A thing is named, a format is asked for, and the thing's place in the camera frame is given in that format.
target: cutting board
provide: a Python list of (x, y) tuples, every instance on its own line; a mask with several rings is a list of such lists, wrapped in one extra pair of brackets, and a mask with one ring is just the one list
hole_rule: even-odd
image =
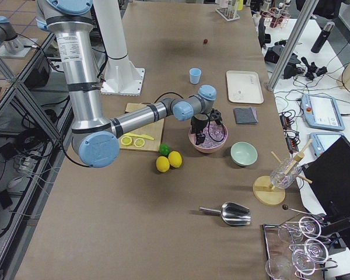
[[(125, 112), (132, 112), (137, 109), (144, 108), (146, 104), (139, 104), (139, 103), (127, 103)], [(144, 139), (145, 140), (145, 145), (141, 148), (135, 147), (133, 144), (130, 146), (124, 146), (121, 143), (121, 138), (119, 140), (119, 145), (121, 149), (125, 150), (136, 150), (136, 151), (148, 151), (148, 152), (158, 152), (159, 150), (159, 145), (161, 144), (162, 141), (162, 132), (163, 132), (163, 124), (164, 124), (164, 119), (159, 120), (157, 122), (153, 122), (151, 124), (145, 125), (141, 128), (138, 128), (136, 130), (130, 131), (131, 133), (134, 134), (146, 134), (149, 136), (154, 137), (154, 140), (149, 140), (149, 139)]]

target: gray cloth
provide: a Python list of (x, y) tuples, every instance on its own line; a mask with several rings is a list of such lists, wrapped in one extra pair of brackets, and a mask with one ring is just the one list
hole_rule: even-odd
[(257, 124), (257, 111), (254, 107), (237, 107), (233, 109), (236, 124)]

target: small blue cup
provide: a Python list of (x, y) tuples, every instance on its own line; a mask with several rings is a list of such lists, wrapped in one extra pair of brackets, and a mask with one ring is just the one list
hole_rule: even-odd
[(189, 70), (189, 80), (193, 85), (198, 84), (198, 82), (200, 81), (200, 77), (201, 77), (201, 69), (199, 68), (192, 68)]

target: metal scoop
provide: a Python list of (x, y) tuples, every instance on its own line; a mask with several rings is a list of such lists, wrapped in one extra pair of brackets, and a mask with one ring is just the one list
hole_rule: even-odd
[(207, 214), (220, 216), (230, 226), (250, 225), (251, 216), (249, 208), (233, 202), (225, 202), (220, 210), (203, 206), (200, 206), (199, 210)]

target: white table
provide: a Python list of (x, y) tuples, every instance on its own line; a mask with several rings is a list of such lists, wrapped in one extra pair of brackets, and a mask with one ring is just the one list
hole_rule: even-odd
[[(273, 28), (267, 27), (265, 32), (271, 35), (271, 42), (272, 42), (271, 44), (268, 44), (267, 47), (273, 46), (274, 43), (277, 41), (288, 39), (291, 33), (291, 30), (295, 25), (295, 22), (296, 22), (296, 19), (290, 19), (288, 22), (288, 25), (284, 28), (277, 27), (273, 29)], [(338, 87), (339, 85), (335, 80), (341, 76), (344, 67), (342, 66), (339, 59), (335, 57), (336, 53), (330, 46), (329, 42), (327, 41), (325, 42), (324, 46), (322, 47), (321, 51), (318, 54), (314, 54), (310, 51), (312, 45), (316, 41), (317, 36), (320, 34), (320, 31), (321, 30), (318, 24), (316, 23), (316, 21), (310, 20), (301, 38), (299, 39), (299, 42), (295, 48), (294, 53), (298, 55), (299, 60), (301, 57), (306, 57), (310, 64), (312, 61), (314, 61), (318, 67), (326, 66), (328, 69), (328, 73), (330, 74), (329, 76), (324, 75), (323, 77), (316, 78), (311, 83), (309, 83), (309, 81), (306, 80), (305, 77), (298, 77), (297, 82), (294, 82), (293, 78), (290, 78), (287, 80), (280, 79), (274, 90), (276, 105), (279, 113), (282, 111), (295, 110), (296, 115), (297, 116), (299, 115), (300, 113), (299, 102), (289, 101), (289, 100), (300, 99), (302, 97), (302, 93), (291, 91), (293, 89), (298, 89), (300, 92), (310, 93), (310, 94), (318, 94), (318, 93), (324, 92), (327, 95), (330, 95), (336, 99), (350, 102), (350, 93), (347, 90)], [(271, 63), (266, 63), (266, 66), (267, 66), (267, 70), (269, 72), (272, 72), (275, 65)], [(301, 83), (304, 83), (305, 85), (307, 84), (307, 86), (310, 89), (310, 92), (308, 92), (306, 90), (305, 85)], [(341, 114), (350, 113), (350, 104), (337, 101), (337, 106)], [(346, 138), (350, 142), (350, 116), (343, 117), (342, 120), (345, 124), (345, 130), (342, 131), (342, 133), (346, 136)], [(299, 137), (301, 142), (298, 147), (299, 149), (301, 149), (309, 140), (309, 134), (311, 132), (328, 132), (323, 129), (310, 128), (306, 123), (305, 119), (302, 117), (296, 118), (296, 122), (292, 125), (292, 128), (300, 132)], [(301, 161), (301, 164), (312, 162), (315, 159), (316, 157), (313, 153), (312, 147), (310, 147), (306, 151), (305, 157)], [(302, 196), (303, 205), (310, 212), (312, 213), (324, 212), (317, 198), (313, 194), (309, 184), (305, 183), (300, 192)], [(334, 277), (337, 275), (342, 275), (350, 272), (350, 251), (348, 249), (345, 252), (334, 254), (331, 257), (333, 260), (338, 262), (339, 266), (338, 268), (330, 269), (328, 272), (326, 272), (325, 274), (326, 279), (334, 279)]]

